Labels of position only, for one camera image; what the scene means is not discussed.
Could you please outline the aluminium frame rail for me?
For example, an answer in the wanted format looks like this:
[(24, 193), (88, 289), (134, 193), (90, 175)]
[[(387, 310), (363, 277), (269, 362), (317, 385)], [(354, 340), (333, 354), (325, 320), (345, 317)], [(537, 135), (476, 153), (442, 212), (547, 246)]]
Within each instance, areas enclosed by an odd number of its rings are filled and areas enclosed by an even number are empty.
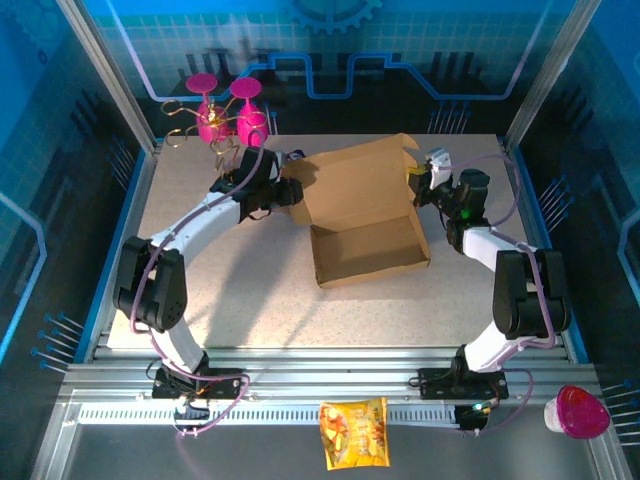
[[(258, 401), (313, 403), (386, 397), (394, 403), (419, 399), (408, 385), (424, 367), (446, 369), (453, 347), (389, 348), (214, 348), (213, 366), (241, 368), (251, 379), (248, 395)], [(90, 362), (69, 366), (59, 394), (76, 402), (133, 401), (151, 394), (150, 349), (100, 347)], [(564, 385), (594, 395), (601, 389), (595, 368), (571, 360), (566, 349), (529, 349), (506, 365), (514, 404), (526, 393), (534, 404), (551, 399)]]

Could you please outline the pink wine glass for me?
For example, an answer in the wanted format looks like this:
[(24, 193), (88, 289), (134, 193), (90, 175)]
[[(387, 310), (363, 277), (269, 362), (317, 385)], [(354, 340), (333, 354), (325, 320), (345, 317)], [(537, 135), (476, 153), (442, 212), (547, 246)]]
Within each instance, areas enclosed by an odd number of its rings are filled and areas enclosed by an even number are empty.
[(200, 139), (211, 147), (218, 146), (230, 135), (228, 112), (210, 98), (210, 93), (217, 85), (217, 77), (210, 73), (194, 74), (186, 80), (186, 87), (190, 92), (202, 95), (196, 114), (196, 126)]
[(261, 83), (251, 77), (237, 78), (230, 87), (232, 96), (244, 101), (236, 116), (236, 128), (241, 143), (248, 147), (262, 146), (269, 135), (268, 117), (253, 102), (261, 90)]

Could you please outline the aluminium frame post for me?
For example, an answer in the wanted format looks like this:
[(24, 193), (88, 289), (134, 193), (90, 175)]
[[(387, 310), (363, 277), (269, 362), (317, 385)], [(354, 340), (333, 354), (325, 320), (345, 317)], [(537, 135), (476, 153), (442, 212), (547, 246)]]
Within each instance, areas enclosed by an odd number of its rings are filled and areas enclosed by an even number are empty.
[(146, 154), (156, 151), (156, 140), (124, 75), (101, 38), (81, 0), (55, 0), (84, 48), (118, 110)]
[(566, 68), (601, 2), (602, 0), (575, 0), (573, 8), (505, 135), (505, 151), (508, 154), (513, 154), (523, 140), (544, 101)]

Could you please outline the brown cardboard paper box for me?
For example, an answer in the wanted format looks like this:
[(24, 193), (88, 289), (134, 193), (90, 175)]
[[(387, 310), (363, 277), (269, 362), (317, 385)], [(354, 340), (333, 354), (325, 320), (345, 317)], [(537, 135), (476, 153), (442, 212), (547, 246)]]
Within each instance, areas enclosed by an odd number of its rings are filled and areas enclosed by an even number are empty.
[(409, 173), (416, 141), (404, 134), (318, 153), (283, 171), (302, 185), (290, 214), (310, 229), (316, 282), (323, 289), (423, 268), (430, 249)]

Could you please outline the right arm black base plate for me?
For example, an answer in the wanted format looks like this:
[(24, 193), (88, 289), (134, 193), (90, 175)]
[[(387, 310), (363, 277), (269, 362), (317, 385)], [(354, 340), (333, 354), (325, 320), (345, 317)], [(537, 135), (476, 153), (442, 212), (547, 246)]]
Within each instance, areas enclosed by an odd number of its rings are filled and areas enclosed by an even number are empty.
[(421, 368), (417, 385), (422, 400), (490, 400), (509, 398), (505, 375), (501, 372), (465, 372), (456, 376), (451, 369)]

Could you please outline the yellow chips bag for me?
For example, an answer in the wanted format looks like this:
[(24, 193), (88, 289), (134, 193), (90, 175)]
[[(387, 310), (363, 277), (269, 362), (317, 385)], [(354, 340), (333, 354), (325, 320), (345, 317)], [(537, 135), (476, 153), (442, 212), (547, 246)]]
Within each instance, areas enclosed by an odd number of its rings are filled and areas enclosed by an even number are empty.
[(390, 467), (386, 398), (328, 403), (319, 408), (319, 429), (328, 471)]

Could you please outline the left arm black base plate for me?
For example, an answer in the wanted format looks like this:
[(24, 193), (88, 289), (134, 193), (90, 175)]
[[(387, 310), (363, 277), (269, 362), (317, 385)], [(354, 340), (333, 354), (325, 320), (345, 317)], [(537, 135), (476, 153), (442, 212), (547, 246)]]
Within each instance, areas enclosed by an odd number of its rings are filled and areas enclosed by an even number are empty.
[(214, 376), (230, 375), (228, 379), (218, 381), (196, 380), (161, 366), (155, 373), (152, 386), (153, 399), (178, 399), (186, 396), (190, 399), (223, 399), (232, 400), (236, 398), (241, 390), (243, 381), (240, 377), (241, 369), (209, 369), (206, 370)]

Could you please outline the cup with red lid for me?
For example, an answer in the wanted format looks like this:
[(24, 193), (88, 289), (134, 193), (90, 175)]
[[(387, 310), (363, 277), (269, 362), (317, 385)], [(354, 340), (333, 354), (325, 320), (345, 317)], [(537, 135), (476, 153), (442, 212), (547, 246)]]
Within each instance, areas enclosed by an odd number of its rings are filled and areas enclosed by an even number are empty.
[(603, 434), (611, 419), (603, 404), (586, 390), (566, 385), (544, 407), (546, 427), (573, 439), (590, 440)]

